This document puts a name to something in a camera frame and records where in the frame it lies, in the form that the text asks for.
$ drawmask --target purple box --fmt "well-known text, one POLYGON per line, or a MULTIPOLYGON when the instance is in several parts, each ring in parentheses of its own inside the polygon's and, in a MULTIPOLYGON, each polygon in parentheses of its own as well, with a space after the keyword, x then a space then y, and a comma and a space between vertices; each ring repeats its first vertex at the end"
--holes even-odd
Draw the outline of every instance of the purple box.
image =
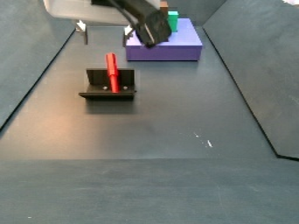
POLYGON ((135 33, 126 42, 127 60, 200 60, 201 56, 202 40, 189 18, 180 18, 178 32, 154 48, 142 45, 135 33))

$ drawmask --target red stick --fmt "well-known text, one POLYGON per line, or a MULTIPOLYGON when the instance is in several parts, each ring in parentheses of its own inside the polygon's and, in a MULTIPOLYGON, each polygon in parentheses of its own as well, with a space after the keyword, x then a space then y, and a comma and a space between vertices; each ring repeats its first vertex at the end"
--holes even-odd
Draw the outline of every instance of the red stick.
POLYGON ((118 58, 113 52, 107 54, 107 75, 110 77, 111 91, 113 93, 119 93, 118 58))

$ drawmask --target dark gray table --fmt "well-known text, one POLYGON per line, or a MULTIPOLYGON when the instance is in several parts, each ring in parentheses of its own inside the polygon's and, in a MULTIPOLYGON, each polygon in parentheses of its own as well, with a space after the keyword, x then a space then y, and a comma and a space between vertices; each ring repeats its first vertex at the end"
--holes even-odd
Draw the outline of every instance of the dark gray table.
POLYGON ((122 27, 71 38, 14 122, 2 159, 274 158, 268 140, 202 29, 200 62, 127 62, 122 27), (135 69, 134 101, 86 101, 86 68, 135 69))
POLYGON ((198 31, 201 62, 127 63, 119 27, 90 29, 89 46, 73 36, 2 132, 5 223, 297 223, 298 163, 276 158, 198 31), (133 102, 79 97, 107 52, 137 70, 133 102))

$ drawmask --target black holder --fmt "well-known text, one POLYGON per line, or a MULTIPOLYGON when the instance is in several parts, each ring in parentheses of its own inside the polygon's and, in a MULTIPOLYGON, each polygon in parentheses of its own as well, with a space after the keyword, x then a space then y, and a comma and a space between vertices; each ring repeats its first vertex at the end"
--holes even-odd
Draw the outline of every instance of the black holder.
POLYGON ((79 95, 87 99, 131 99, 135 98, 137 85, 135 85, 135 70, 118 69, 118 84, 119 93, 113 93, 109 70, 107 69, 87 69, 89 74, 89 90, 79 95))

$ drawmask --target green object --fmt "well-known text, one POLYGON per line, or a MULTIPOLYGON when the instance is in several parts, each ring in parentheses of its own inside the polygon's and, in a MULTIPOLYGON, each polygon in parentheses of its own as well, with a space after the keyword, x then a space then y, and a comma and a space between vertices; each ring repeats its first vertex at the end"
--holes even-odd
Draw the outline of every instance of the green object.
POLYGON ((169 24, 172 26, 173 32, 178 32, 178 18, 180 18, 180 12, 169 11, 169 24))

